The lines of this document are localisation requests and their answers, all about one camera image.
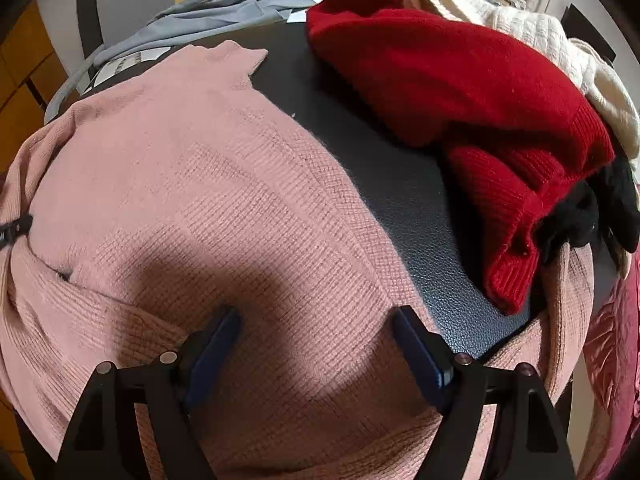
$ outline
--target red fabric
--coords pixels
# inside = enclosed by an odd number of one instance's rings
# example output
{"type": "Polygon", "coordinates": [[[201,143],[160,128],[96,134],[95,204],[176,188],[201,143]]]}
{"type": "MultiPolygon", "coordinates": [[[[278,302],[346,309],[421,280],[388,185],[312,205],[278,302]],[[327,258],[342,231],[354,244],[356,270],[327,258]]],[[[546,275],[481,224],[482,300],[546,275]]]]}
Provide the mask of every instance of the red fabric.
{"type": "Polygon", "coordinates": [[[516,313],[538,264],[531,234],[572,184],[613,160],[607,131],[542,54],[402,0],[324,0],[308,38],[402,141],[439,140],[484,219],[484,288],[516,313]]]}

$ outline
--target black strap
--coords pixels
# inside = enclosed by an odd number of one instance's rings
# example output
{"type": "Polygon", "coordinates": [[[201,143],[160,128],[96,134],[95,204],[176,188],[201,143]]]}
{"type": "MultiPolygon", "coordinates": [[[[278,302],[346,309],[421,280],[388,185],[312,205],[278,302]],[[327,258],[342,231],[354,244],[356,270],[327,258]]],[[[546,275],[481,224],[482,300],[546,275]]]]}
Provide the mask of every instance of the black strap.
{"type": "Polygon", "coordinates": [[[33,216],[27,214],[9,224],[0,225],[0,249],[13,245],[18,236],[27,234],[32,222],[33,216]]]}

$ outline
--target pink sweater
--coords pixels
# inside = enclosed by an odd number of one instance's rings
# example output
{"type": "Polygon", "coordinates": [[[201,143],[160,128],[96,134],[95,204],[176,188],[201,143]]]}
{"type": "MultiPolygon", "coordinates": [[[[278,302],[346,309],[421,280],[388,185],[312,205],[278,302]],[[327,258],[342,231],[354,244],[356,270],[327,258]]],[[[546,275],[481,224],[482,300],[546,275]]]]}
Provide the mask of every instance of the pink sweater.
{"type": "MultiPolygon", "coordinates": [[[[0,252],[0,384],[53,456],[95,365],[148,362],[227,303],[242,335],[192,417],[219,478],[411,479],[422,461],[439,418],[388,314],[410,304],[436,327],[344,170],[253,90],[265,55],[188,46],[74,104],[12,164],[0,221],[28,210],[33,226],[0,252]]],[[[590,248],[563,248],[543,281],[548,313],[491,364],[535,364],[556,399],[591,312],[590,248]]]]}

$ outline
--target black leather surface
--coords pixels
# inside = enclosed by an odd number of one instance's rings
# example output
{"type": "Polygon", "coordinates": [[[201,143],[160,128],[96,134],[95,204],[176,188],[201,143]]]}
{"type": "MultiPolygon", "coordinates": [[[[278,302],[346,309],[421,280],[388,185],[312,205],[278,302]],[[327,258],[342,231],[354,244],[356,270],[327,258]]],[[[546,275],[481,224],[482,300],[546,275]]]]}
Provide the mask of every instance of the black leather surface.
{"type": "MultiPolygon", "coordinates": [[[[229,38],[268,49],[254,88],[313,133],[345,168],[455,351],[482,356],[526,324],[529,302],[518,316],[505,317],[474,284],[481,279],[481,220],[437,150],[411,150],[395,142],[334,70],[313,55],[304,24],[240,30],[198,44],[215,46],[229,38]]],[[[91,93],[151,65],[127,69],[91,93]]],[[[610,259],[607,265],[612,266],[610,259]]],[[[612,284],[602,285],[606,294],[612,284]]],[[[543,306],[539,292],[532,298],[533,310],[543,306]]]]}

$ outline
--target blue gripper pad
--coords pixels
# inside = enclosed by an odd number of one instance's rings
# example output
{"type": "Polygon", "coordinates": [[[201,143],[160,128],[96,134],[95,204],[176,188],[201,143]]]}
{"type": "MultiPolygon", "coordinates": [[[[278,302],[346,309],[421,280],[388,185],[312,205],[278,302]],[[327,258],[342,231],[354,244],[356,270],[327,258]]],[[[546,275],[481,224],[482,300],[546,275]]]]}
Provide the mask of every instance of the blue gripper pad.
{"type": "Polygon", "coordinates": [[[453,380],[453,352],[441,336],[424,327],[410,306],[396,310],[392,328],[422,396],[442,413],[447,403],[446,387],[453,380]]]}
{"type": "Polygon", "coordinates": [[[231,308],[209,337],[191,369],[189,389],[184,397],[189,411],[209,395],[226,356],[238,339],[240,327],[241,317],[234,308],[231,308]]]}

